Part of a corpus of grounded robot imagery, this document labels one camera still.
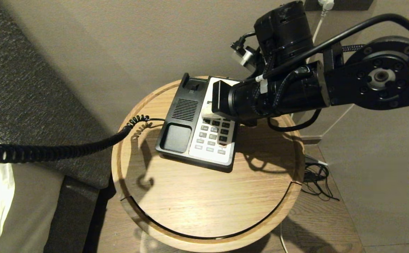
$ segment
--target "wooden side table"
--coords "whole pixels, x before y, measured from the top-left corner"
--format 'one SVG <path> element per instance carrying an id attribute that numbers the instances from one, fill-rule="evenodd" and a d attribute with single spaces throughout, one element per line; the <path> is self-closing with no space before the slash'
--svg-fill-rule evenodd
<path id="1" fill-rule="evenodd" d="M 179 84 L 145 97 L 121 128 L 134 115 L 165 118 Z M 273 122 L 293 125 L 288 115 Z M 233 170 L 223 173 L 161 157 L 154 148 L 161 126 L 139 123 L 112 153 L 121 204 L 147 234 L 183 250 L 222 252 L 259 240 L 287 216 L 304 175 L 298 131 L 278 133 L 265 120 L 241 125 Z"/>

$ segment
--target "coiled phone cord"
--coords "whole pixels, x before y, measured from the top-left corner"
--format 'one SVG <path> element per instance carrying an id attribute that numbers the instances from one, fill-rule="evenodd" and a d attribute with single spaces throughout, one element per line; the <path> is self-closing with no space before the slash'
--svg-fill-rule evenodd
<path id="1" fill-rule="evenodd" d="M 37 145 L 12 145 L 0 144 L 0 163 L 25 163 L 25 162 L 51 162 L 69 158 L 77 158 L 90 155 L 122 141 L 138 122 L 161 120 L 161 118 L 149 118 L 148 115 L 133 117 L 126 126 L 114 136 L 101 141 L 65 146 L 37 146 Z"/>

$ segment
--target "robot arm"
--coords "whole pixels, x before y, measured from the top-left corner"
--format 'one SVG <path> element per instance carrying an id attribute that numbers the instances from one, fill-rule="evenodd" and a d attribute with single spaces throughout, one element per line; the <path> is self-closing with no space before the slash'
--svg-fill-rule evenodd
<path id="1" fill-rule="evenodd" d="M 234 86 L 215 83 L 212 112 L 256 125 L 260 118 L 317 109 L 312 123 L 320 109 L 342 104 L 374 110 L 409 106 L 409 39 L 383 37 L 354 47 L 340 44 L 342 39 L 382 21 L 394 21 L 409 30 L 407 19 L 385 14 L 314 47 L 302 2 L 270 11 L 254 25 L 259 50 L 254 54 L 250 48 L 243 51 L 240 40 L 233 44 L 243 63 L 256 67 L 254 74 Z M 356 51 L 346 62 L 345 50 Z M 324 64 L 306 63 L 315 53 L 323 53 Z"/>

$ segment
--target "power outlet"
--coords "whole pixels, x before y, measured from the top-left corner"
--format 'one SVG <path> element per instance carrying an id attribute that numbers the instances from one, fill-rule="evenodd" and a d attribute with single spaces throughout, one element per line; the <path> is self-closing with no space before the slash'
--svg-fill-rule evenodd
<path id="1" fill-rule="evenodd" d="M 368 10 L 373 0 L 334 0 L 333 10 Z M 318 0 L 306 0 L 304 3 L 306 11 L 321 11 Z"/>

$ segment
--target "bolt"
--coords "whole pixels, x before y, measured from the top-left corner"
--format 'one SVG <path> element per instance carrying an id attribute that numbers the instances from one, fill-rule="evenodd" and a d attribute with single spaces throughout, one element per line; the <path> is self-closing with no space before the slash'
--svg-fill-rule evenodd
<path id="1" fill-rule="evenodd" d="M 387 91 L 380 91 L 379 92 L 379 97 L 380 98 L 385 98 L 388 95 Z"/>
<path id="2" fill-rule="evenodd" d="M 372 52 L 373 52 L 373 50 L 372 50 L 371 47 L 366 47 L 366 48 L 364 49 L 364 54 L 371 54 Z"/>
<path id="3" fill-rule="evenodd" d="M 398 86 L 399 88 L 403 88 L 404 86 L 406 86 L 406 81 L 403 80 L 403 79 L 398 80 L 398 81 L 397 81 L 397 86 Z"/>
<path id="4" fill-rule="evenodd" d="M 377 82 L 384 82 L 389 79 L 389 74 L 386 71 L 378 71 L 374 76 Z"/>
<path id="5" fill-rule="evenodd" d="M 365 76 L 364 72 L 362 72 L 362 71 L 357 72 L 357 78 L 361 79 L 364 76 Z"/>
<path id="6" fill-rule="evenodd" d="M 393 107 L 393 108 L 397 107 L 398 106 L 398 101 L 390 101 L 389 106 Z"/>
<path id="7" fill-rule="evenodd" d="M 403 67 L 404 67 L 404 65 L 403 65 L 402 63 L 395 63 L 395 64 L 394 64 L 394 69 L 395 69 L 396 71 L 402 70 Z"/>
<path id="8" fill-rule="evenodd" d="M 409 46 L 407 46 L 407 47 L 404 48 L 404 53 L 405 53 L 405 54 L 409 54 Z"/>
<path id="9" fill-rule="evenodd" d="M 369 89 L 368 89 L 367 86 L 362 86 L 361 88 L 359 88 L 359 91 L 360 91 L 361 93 L 366 93 L 367 91 L 369 91 Z"/>
<path id="10" fill-rule="evenodd" d="M 379 67 L 379 66 L 381 66 L 381 64 L 383 64 L 383 61 L 381 61 L 381 59 L 375 59 L 373 61 L 373 66 L 375 66 L 375 67 Z"/>

